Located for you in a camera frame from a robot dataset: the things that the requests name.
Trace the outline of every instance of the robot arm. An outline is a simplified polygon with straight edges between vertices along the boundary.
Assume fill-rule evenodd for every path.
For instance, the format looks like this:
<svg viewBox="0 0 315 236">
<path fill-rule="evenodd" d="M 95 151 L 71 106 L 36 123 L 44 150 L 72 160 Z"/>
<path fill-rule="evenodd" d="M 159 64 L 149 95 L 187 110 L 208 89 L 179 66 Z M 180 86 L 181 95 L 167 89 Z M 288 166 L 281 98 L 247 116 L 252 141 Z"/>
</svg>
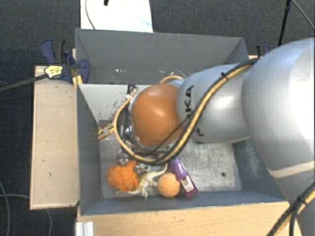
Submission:
<svg viewBox="0 0 315 236">
<path fill-rule="evenodd" d="M 314 167 L 314 39 L 305 39 L 278 47 L 259 60 L 229 64 L 195 73 L 185 80 L 170 83 L 172 89 L 144 90 L 131 108 L 134 142 L 140 150 L 170 147 L 170 153 L 158 159 L 133 157 L 148 164 L 162 164 L 174 159 L 189 138 L 202 143 L 234 143 L 251 137 L 253 144 L 285 198 L 292 203 L 315 179 Z M 146 104 L 148 100 L 157 104 Z M 159 119 L 156 124 L 141 124 Z M 170 123 L 159 140 L 161 123 Z M 178 124 L 185 124 L 177 141 L 165 144 L 163 134 L 174 134 Z M 315 203 L 299 215 L 303 235 L 315 232 Z"/>
</svg>

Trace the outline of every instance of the small toy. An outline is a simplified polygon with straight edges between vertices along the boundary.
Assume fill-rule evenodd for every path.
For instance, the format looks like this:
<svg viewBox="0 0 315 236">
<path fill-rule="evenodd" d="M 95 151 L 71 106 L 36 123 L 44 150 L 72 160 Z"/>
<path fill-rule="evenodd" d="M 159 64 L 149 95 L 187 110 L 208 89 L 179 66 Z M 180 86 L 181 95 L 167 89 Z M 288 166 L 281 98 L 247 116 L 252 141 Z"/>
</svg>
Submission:
<svg viewBox="0 0 315 236">
<path fill-rule="evenodd" d="M 126 165 L 112 165 L 107 173 L 107 183 L 123 192 L 129 192 L 139 187 L 139 176 L 134 172 L 135 160 L 130 160 Z"/>
<path fill-rule="evenodd" d="M 174 173 L 165 173 L 158 179 L 157 189 L 162 196 L 173 198 L 181 191 L 181 184 Z"/>
<path fill-rule="evenodd" d="M 148 172 L 148 173 L 143 174 L 139 180 L 139 188 L 137 188 L 136 190 L 133 190 L 133 191 L 128 191 L 128 193 L 130 193 L 130 194 L 141 193 L 141 196 L 147 198 L 149 195 L 147 188 L 149 186 L 157 186 L 158 183 L 154 181 L 154 178 L 164 174 L 166 172 L 166 169 L 167 169 L 167 164 L 165 165 L 165 167 L 162 171 Z"/>
</svg>

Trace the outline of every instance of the small egg-shaped ball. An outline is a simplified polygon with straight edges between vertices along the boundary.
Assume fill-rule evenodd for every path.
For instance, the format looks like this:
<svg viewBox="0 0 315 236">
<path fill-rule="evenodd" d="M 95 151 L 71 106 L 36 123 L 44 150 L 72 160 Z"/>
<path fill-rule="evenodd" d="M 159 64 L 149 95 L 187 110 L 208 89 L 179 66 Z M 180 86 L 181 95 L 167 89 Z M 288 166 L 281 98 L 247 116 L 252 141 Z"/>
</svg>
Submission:
<svg viewBox="0 0 315 236">
<path fill-rule="evenodd" d="M 159 193 L 166 198 L 175 197 L 181 190 L 181 184 L 174 173 L 165 173 L 157 181 Z"/>
</svg>

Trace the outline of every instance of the gray box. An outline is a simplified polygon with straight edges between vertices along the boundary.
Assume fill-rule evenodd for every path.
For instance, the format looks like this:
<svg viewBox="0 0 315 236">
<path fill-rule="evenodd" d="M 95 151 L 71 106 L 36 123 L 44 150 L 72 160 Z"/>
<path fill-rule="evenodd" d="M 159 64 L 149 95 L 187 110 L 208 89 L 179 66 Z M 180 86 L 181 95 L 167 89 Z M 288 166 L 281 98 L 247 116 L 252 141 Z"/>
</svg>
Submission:
<svg viewBox="0 0 315 236">
<path fill-rule="evenodd" d="M 187 75 L 248 59 L 243 39 L 170 33 L 76 30 L 76 58 L 91 66 L 89 84 L 77 89 L 80 209 L 82 215 L 145 212 L 277 202 L 284 198 L 251 140 L 236 144 L 189 141 L 180 158 L 200 192 L 173 199 L 150 189 L 148 198 L 117 194 L 106 173 L 120 149 L 114 135 L 97 130 L 113 119 L 125 100 L 127 83 L 143 90 L 169 70 Z"/>
</svg>

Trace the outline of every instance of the purple object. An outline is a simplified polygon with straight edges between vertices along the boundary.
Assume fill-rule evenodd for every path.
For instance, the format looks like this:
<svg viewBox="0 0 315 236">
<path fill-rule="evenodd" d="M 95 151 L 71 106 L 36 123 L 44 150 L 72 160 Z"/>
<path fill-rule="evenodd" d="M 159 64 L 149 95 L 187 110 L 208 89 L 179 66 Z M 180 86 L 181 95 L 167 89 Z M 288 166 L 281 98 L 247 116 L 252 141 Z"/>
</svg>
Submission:
<svg viewBox="0 0 315 236">
<path fill-rule="evenodd" d="M 196 194 L 198 192 L 198 189 L 191 180 L 191 177 L 181 160 L 176 157 L 173 161 L 170 162 L 170 165 L 173 169 L 174 174 L 176 175 L 177 181 L 181 182 L 186 197 L 190 198 L 191 196 Z"/>
</svg>

